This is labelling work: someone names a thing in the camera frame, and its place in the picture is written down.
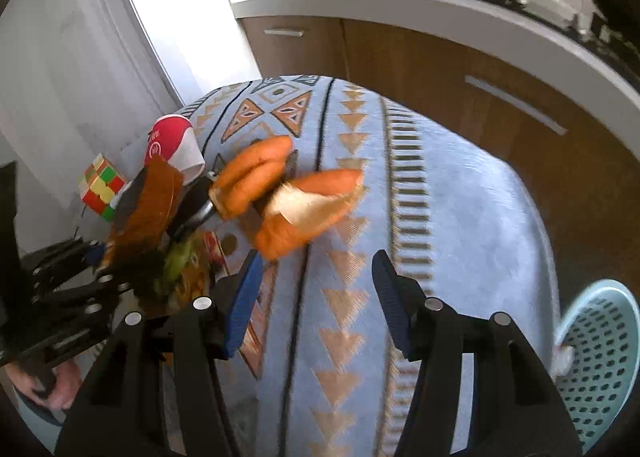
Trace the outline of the colourful rubik's cube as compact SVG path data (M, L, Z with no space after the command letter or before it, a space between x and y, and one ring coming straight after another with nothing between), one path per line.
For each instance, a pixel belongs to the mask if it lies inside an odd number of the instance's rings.
M96 156L79 180L80 200L106 222L112 222L126 178L102 154Z

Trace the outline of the patterned blue tablecloth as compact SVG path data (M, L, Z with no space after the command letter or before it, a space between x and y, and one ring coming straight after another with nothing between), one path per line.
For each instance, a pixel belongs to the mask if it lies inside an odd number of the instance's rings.
M264 78L176 113L219 179L281 144L274 188L203 235L210 287L264 257L218 366L241 456L555 456L558 317L540 215L504 162L353 82Z

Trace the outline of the light blue trash basket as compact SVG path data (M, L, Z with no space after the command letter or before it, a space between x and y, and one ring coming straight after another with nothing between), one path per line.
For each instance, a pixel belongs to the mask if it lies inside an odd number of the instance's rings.
M639 304L619 281L596 281L568 307L554 341L555 385L587 455L639 385Z

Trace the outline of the orange snack wrapper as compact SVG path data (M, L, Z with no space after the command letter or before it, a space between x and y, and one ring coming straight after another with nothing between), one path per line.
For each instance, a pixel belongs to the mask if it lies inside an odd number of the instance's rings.
M145 304L177 311L208 295L224 255L204 224L217 209L209 198L215 174L186 184L153 158L119 200L96 280L134 291Z

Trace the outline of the brown kitchen cabinet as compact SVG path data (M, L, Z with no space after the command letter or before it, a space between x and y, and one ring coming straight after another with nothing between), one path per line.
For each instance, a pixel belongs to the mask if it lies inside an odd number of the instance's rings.
M341 77L507 162L548 231L563 299L600 278L639 286L639 162L596 118L486 53L336 17L240 21L264 76Z

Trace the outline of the red paper cup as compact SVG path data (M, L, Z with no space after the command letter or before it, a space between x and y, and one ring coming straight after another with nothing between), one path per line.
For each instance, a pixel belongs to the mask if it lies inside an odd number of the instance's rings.
M204 172L205 160L201 154L195 129L188 118L170 114L157 119L148 134L144 166L154 157L160 157L183 176L188 185Z

